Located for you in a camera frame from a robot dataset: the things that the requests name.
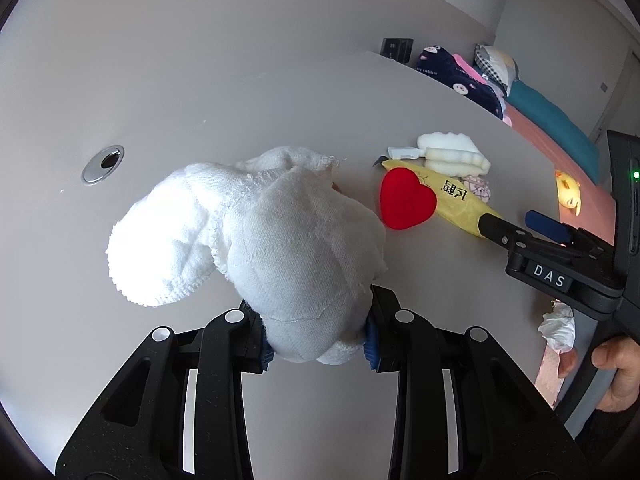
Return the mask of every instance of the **red heart-shaped cushion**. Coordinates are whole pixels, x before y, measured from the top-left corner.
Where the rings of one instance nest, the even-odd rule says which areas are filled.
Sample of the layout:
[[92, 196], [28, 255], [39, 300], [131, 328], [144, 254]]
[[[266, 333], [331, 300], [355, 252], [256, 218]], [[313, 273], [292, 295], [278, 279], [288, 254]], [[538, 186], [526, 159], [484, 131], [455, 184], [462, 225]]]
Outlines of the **red heart-shaped cushion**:
[[380, 215], [387, 227], [408, 229], [431, 218], [438, 199], [407, 168], [393, 168], [380, 186]]

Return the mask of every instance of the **pink bed sheet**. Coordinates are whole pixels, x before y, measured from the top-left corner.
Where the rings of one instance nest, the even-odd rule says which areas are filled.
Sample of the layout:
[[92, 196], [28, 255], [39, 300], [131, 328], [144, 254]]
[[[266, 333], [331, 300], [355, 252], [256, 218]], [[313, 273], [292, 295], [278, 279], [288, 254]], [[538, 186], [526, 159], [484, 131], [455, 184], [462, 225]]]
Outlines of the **pink bed sheet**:
[[616, 228], [616, 203], [601, 186], [596, 186], [574, 160], [565, 153], [543, 130], [529, 121], [513, 106], [507, 104], [507, 114], [513, 129], [546, 156], [557, 170], [564, 171], [580, 183], [582, 208], [575, 216], [558, 204], [560, 221], [576, 228], [583, 228], [613, 245]]

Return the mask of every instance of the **yellow bag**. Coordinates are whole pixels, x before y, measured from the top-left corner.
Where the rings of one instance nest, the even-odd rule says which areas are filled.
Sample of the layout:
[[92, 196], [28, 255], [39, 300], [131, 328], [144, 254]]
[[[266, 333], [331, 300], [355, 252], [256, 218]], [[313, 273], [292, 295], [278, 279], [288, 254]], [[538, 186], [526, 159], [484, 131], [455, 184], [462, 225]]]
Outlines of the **yellow bag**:
[[431, 171], [402, 160], [385, 160], [382, 165], [387, 171], [393, 168], [407, 168], [413, 171], [421, 184], [433, 189], [438, 199], [436, 213], [468, 233], [483, 238], [478, 230], [478, 221], [484, 213], [502, 218], [487, 204], [471, 193], [459, 180]]

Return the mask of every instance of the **white plush toy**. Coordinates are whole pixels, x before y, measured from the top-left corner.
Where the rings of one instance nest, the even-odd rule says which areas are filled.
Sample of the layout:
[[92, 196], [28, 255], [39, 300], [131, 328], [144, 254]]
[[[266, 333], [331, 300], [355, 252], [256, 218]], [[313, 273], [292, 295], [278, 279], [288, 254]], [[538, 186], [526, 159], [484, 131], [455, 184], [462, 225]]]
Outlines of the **white plush toy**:
[[363, 341], [385, 228], [332, 189], [333, 157], [275, 148], [233, 166], [191, 164], [134, 204], [107, 256], [118, 290], [148, 306], [191, 294], [216, 268], [294, 362], [341, 364]]
[[486, 175], [491, 168], [491, 163], [465, 134], [423, 134], [418, 137], [417, 148], [389, 148], [387, 151], [395, 160], [423, 156], [426, 168], [447, 176]]

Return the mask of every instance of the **finger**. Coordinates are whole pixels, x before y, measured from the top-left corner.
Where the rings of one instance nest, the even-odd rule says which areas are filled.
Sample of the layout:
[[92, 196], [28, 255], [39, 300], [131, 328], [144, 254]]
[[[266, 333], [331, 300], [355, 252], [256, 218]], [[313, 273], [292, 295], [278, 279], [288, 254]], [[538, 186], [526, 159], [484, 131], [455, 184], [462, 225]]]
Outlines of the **finger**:
[[640, 346], [622, 336], [600, 345], [591, 355], [593, 365], [603, 370], [618, 369], [598, 405], [603, 412], [621, 412], [638, 398], [640, 386]]
[[568, 352], [560, 354], [560, 364], [558, 365], [558, 379], [564, 379], [578, 364], [578, 352], [572, 348]]

